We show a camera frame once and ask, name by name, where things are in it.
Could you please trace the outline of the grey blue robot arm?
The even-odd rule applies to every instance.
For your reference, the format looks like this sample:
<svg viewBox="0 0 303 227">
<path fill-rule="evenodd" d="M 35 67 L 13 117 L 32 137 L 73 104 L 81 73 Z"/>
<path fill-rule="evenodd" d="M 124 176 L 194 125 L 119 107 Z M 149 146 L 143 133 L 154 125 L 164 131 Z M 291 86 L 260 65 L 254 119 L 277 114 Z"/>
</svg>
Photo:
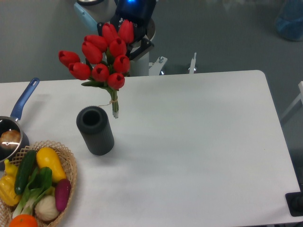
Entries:
<svg viewBox="0 0 303 227">
<path fill-rule="evenodd" d="M 154 48 L 147 38 L 155 0 L 78 0 L 74 10 L 93 32 L 102 34 L 106 22 L 119 29 L 125 20 L 133 23 L 134 40 L 127 47 L 131 60 L 138 60 Z"/>
</svg>

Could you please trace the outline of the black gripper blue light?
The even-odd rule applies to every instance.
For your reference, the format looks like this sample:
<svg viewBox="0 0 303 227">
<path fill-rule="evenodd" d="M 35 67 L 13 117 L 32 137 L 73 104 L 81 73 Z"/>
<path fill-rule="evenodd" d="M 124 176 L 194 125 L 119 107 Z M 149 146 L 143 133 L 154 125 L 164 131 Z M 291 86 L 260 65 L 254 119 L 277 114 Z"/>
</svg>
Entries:
<svg viewBox="0 0 303 227">
<path fill-rule="evenodd" d="M 128 45 L 126 55 L 129 60 L 137 61 L 154 48 L 154 44 L 144 36 L 152 17 L 156 0 L 117 0 L 116 10 L 110 23 L 119 29 L 127 19 L 134 25 L 134 42 Z M 104 23 L 97 23 L 98 35 L 102 35 Z"/>
</svg>

